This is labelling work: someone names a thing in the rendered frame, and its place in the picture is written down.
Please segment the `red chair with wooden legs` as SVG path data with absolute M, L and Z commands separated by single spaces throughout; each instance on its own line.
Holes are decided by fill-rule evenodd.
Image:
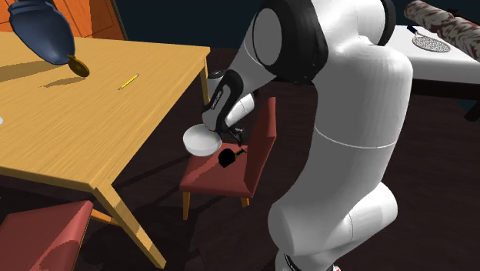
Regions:
M 73 271 L 89 201 L 11 213 L 0 223 L 0 271 Z
M 248 206 L 276 136 L 276 98 L 271 97 L 262 106 L 247 145 L 238 147 L 224 143 L 211 156 L 192 156 L 179 185 L 182 191 L 182 218 L 188 218 L 192 193 L 235 197 L 242 201 L 244 207 Z M 246 153 L 223 168 L 218 164 L 218 154 L 227 148 L 234 152 L 244 149 Z

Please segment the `white table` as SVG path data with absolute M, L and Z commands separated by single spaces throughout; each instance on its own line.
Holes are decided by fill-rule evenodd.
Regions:
M 429 52 L 412 43 L 414 35 L 405 25 L 397 25 L 386 44 L 406 55 L 412 63 L 412 92 L 461 99 L 465 119 L 480 123 L 480 62 L 453 47 L 449 52 Z

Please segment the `yellow pencil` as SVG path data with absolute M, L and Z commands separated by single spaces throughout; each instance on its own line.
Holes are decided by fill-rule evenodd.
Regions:
M 122 90 L 124 89 L 126 86 L 128 86 L 129 84 L 131 84 L 134 80 L 136 80 L 137 78 L 139 77 L 139 73 L 135 74 L 132 78 L 130 78 L 127 82 L 125 82 L 124 84 L 122 84 L 118 90 Z

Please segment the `red and beige patterned roll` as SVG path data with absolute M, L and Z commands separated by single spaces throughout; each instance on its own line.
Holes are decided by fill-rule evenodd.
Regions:
M 480 62 L 480 25 L 421 0 L 408 3 L 404 16 Z

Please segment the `metal mesh skimmer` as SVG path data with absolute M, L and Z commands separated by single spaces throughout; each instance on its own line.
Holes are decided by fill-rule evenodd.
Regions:
M 412 44 L 416 47 L 428 52 L 446 53 L 451 51 L 451 47 L 438 39 L 423 35 L 412 25 L 408 25 L 407 29 L 414 34 Z

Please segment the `orange wooden cabinet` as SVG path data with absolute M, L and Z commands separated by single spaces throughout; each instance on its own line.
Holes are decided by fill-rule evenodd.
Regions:
M 75 37 L 128 40 L 115 0 L 43 0 L 64 15 Z

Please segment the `white bowl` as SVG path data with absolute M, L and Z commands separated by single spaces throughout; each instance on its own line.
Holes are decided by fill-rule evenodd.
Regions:
M 211 156 L 222 146 L 222 139 L 216 132 L 210 131 L 204 124 L 187 129 L 182 137 L 185 149 L 194 156 Z

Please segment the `black and yellow tape measure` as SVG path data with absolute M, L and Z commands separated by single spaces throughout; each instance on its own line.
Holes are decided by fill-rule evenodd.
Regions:
M 244 149 L 239 149 L 238 151 L 234 152 L 232 149 L 223 149 L 219 154 L 218 154 L 218 164 L 225 168 L 229 165 L 231 165 L 237 157 L 240 155 L 246 153 Z

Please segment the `brown round disc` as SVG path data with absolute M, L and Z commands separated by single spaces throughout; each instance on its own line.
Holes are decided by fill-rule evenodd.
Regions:
M 68 55 L 68 67 L 78 76 L 86 78 L 90 75 L 90 71 L 85 63 L 78 60 L 74 55 Z

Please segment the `wooden table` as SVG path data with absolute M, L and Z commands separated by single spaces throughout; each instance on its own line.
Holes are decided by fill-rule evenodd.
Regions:
M 113 182 L 192 81 L 206 76 L 209 48 L 97 38 L 75 44 L 90 70 L 85 79 L 0 32 L 0 175 L 91 193 L 161 269 L 165 258 Z

